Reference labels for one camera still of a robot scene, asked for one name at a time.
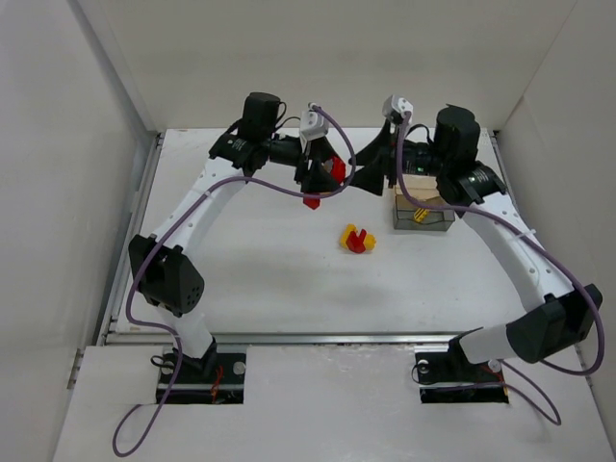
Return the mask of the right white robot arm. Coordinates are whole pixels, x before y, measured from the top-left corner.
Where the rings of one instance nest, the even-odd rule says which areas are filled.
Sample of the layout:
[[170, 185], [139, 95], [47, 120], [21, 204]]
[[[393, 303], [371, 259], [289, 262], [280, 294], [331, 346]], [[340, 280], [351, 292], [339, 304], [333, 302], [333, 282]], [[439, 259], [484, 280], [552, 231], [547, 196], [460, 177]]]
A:
[[475, 115], [448, 105], [436, 117], [426, 142], [410, 142], [412, 104], [397, 95], [383, 105], [385, 122], [354, 159], [351, 186], [375, 195], [400, 186], [402, 177], [425, 169], [436, 179], [441, 205], [428, 211], [452, 211], [489, 247], [512, 282], [525, 309], [520, 318], [479, 327], [452, 338], [446, 367], [461, 372], [491, 360], [519, 358], [546, 364], [550, 356], [598, 336], [594, 363], [580, 375], [596, 372], [604, 359], [605, 334], [599, 309], [601, 292], [582, 285], [540, 245], [516, 210], [499, 176], [477, 158], [480, 127]]

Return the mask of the yellow striped lego brick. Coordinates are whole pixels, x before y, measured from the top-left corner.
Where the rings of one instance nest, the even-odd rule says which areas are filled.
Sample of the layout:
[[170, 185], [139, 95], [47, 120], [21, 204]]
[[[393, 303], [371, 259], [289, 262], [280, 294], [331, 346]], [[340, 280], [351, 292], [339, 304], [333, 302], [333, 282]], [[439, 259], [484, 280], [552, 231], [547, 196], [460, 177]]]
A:
[[418, 208], [413, 215], [413, 220], [417, 223], [422, 223], [429, 213], [428, 209]]

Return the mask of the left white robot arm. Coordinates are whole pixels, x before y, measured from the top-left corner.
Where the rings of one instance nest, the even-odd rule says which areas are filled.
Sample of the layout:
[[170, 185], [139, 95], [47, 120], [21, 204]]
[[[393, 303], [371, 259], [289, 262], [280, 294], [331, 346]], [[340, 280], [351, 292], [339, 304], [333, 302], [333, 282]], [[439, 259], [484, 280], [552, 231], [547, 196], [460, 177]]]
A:
[[316, 204], [341, 193], [354, 173], [337, 172], [343, 161], [327, 139], [333, 118], [312, 104], [299, 118], [298, 134], [278, 130], [284, 102], [254, 91], [241, 117], [214, 142], [198, 178], [168, 218], [128, 247], [133, 282], [127, 299], [141, 294], [164, 317], [159, 327], [175, 343], [173, 368], [211, 369], [217, 354], [200, 299], [206, 283], [193, 262], [195, 252], [232, 197], [248, 184]]

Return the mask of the red rectangular lego brick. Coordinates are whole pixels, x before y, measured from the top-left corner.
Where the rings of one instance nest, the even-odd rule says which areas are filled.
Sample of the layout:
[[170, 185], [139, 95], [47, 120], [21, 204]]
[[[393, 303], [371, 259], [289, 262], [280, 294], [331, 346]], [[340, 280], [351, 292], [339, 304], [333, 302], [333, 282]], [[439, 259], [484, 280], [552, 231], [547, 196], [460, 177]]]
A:
[[302, 198], [302, 202], [311, 210], [317, 210], [321, 205], [320, 194], [305, 194]]

